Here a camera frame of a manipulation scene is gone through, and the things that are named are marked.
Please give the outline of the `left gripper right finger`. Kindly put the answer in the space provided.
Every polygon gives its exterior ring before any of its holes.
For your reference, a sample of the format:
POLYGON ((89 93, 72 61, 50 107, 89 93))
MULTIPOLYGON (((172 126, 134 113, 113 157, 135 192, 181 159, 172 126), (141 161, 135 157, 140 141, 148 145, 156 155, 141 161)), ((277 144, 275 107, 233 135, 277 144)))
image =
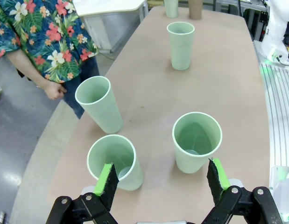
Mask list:
POLYGON ((248 191, 231 185, 218 158, 209 159, 207 180, 214 207, 204 224, 227 224, 233 216, 242 216, 248 224, 281 224, 282 219, 267 187, 248 191))

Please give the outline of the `person's right hand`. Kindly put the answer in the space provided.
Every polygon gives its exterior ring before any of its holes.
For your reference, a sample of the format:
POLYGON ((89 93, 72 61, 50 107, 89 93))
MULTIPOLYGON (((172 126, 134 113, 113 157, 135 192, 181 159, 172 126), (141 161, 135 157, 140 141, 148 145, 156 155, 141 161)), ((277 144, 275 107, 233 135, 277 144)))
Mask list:
POLYGON ((61 84, 48 80, 42 86, 42 89, 50 99, 63 98, 64 94, 67 92, 67 90, 61 84))

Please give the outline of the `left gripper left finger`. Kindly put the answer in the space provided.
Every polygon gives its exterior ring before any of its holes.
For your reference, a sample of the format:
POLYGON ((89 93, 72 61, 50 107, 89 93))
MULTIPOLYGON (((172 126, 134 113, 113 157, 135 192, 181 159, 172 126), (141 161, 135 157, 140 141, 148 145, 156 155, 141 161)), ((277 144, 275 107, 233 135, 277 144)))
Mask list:
POLYGON ((49 213, 48 224, 116 224, 111 215, 113 199, 119 183, 115 165, 105 164, 95 189, 76 199, 58 197, 49 213))

